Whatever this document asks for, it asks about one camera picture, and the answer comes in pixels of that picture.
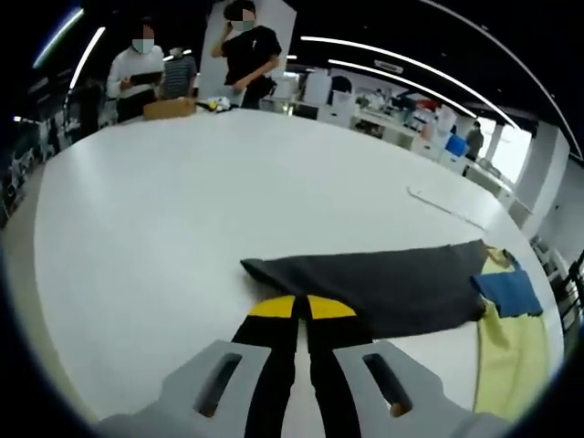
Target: black ceiling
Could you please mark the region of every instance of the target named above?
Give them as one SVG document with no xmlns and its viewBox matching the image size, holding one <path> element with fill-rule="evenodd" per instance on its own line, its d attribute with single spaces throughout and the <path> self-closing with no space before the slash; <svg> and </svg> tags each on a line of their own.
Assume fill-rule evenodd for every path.
<svg viewBox="0 0 584 438">
<path fill-rule="evenodd" d="M 396 59 L 364 50 L 323 43 L 302 42 L 300 36 L 332 37 L 384 48 L 411 57 L 475 89 L 496 105 L 523 110 L 540 120 L 562 126 L 558 113 L 532 78 L 496 44 L 460 20 L 419 0 L 380 2 L 338 2 L 333 0 L 285 0 L 298 12 L 290 53 L 302 64 L 327 65 L 329 58 L 374 67 L 383 59 L 404 67 L 403 76 L 434 89 L 461 103 L 479 100 L 450 82 L 423 69 Z M 170 48 L 178 35 L 200 56 L 205 15 L 213 0 L 165 0 L 149 3 L 137 0 L 83 0 L 86 14 L 57 47 L 39 72 L 23 72 L 22 87 L 12 89 L 18 97 L 35 78 L 53 78 L 58 72 L 75 68 L 87 43 L 98 26 L 108 32 L 91 54 L 84 74 L 105 77 L 113 57 L 127 45 L 123 37 L 128 14 L 149 14 L 155 20 L 158 44 Z M 439 0 L 465 16 L 513 51 L 540 79 L 563 111 L 571 129 L 584 149 L 584 125 L 581 124 L 584 87 L 579 76 L 584 71 L 584 38 L 578 35 L 578 4 L 561 2 L 469 2 Z M 19 4 L 22 12 L 16 20 L 41 16 L 38 24 L 12 30 L 13 40 L 21 41 L 19 61 L 31 66 L 39 49 L 62 16 L 78 2 L 43 2 Z M 68 83 L 62 80 L 62 86 Z M 16 99 L 15 110 L 26 110 L 24 99 Z"/>
</svg>

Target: black t-shirt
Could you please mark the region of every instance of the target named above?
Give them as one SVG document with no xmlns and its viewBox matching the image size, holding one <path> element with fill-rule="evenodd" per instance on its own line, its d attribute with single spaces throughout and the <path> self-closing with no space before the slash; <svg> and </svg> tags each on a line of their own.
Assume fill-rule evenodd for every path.
<svg viewBox="0 0 584 438">
<path fill-rule="evenodd" d="M 235 84 L 282 52 L 276 32 L 265 26 L 254 27 L 225 41 L 221 49 L 229 67 L 225 85 Z"/>
</svg>

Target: blue cloth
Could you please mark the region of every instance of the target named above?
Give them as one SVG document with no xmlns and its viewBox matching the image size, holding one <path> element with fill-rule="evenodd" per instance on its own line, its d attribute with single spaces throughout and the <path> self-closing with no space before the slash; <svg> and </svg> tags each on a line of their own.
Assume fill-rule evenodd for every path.
<svg viewBox="0 0 584 438">
<path fill-rule="evenodd" d="M 454 134 L 450 136 L 450 139 L 448 139 L 448 142 L 446 143 L 446 150 L 457 157 L 462 156 L 465 149 L 466 140 Z"/>
<path fill-rule="evenodd" d="M 527 272 L 523 269 L 473 276 L 472 282 L 486 299 L 495 303 L 500 318 L 525 314 L 537 316 L 543 313 Z"/>
</svg>

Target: white table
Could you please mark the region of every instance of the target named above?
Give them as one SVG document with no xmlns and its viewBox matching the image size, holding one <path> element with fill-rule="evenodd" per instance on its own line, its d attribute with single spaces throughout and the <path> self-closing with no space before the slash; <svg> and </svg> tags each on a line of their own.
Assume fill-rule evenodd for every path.
<svg viewBox="0 0 584 438">
<path fill-rule="evenodd" d="M 486 232 L 412 198 L 410 183 Z M 114 126 L 59 154 L 39 197 L 36 281 L 65 371 L 103 418 L 141 409 L 166 375 L 214 339 L 231 339 L 257 301 L 242 258 L 477 238 L 510 250 L 529 273 L 555 369 L 563 344 L 546 275 L 491 193 L 382 141 L 279 114 L 239 109 Z M 394 342 L 472 408 L 475 323 Z M 300 372 L 284 436 L 322 436 L 301 400 L 310 394 Z"/>
</svg>

